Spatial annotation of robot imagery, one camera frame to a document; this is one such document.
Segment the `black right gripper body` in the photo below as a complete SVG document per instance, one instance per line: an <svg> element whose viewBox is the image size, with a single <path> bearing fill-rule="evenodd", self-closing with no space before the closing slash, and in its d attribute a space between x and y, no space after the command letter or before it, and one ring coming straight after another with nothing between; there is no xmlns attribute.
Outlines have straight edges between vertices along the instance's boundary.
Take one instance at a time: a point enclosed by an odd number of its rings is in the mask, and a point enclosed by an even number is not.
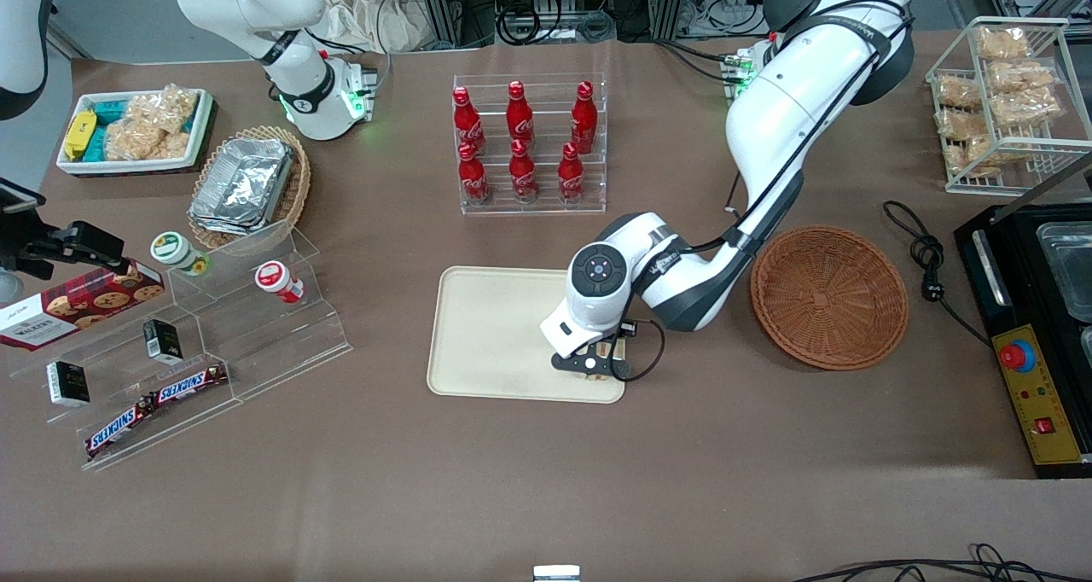
<svg viewBox="0 0 1092 582"><path fill-rule="evenodd" d="M124 240L75 221L66 229L50 224L3 223L1 263L5 271L23 272L37 280L51 280L55 264L86 264L114 274L128 274Z"/></svg>

